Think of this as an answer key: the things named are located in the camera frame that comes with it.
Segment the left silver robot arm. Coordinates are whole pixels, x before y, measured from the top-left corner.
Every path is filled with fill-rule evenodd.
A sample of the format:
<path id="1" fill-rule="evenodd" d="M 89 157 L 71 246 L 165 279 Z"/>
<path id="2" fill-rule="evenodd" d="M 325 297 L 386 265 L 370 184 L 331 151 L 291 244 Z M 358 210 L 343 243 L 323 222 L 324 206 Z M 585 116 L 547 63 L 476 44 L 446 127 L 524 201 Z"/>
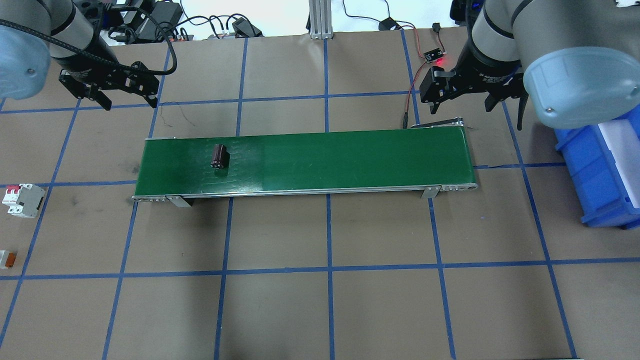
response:
<path id="1" fill-rule="evenodd" d="M 142 62 L 119 62 L 100 35 L 105 25 L 123 25 L 114 0 L 3 0 L 1 11 L 1 96 L 32 98 L 46 84 L 50 63 L 58 81 L 78 100 L 112 108 L 106 91 L 144 98 L 155 108 L 159 80 Z"/>

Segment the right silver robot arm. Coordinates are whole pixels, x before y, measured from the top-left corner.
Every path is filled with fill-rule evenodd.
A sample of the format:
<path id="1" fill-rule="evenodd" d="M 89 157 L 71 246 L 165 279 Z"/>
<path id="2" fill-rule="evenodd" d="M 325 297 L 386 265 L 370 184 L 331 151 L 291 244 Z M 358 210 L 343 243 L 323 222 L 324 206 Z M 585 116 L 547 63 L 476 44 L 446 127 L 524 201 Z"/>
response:
<path id="1" fill-rule="evenodd" d="M 455 66 L 432 66 L 419 86 L 431 114 L 448 100 L 487 94 L 531 102 L 539 121 L 576 129 L 639 105 L 639 5 L 615 0 L 454 0 L 468 38 Z"/>

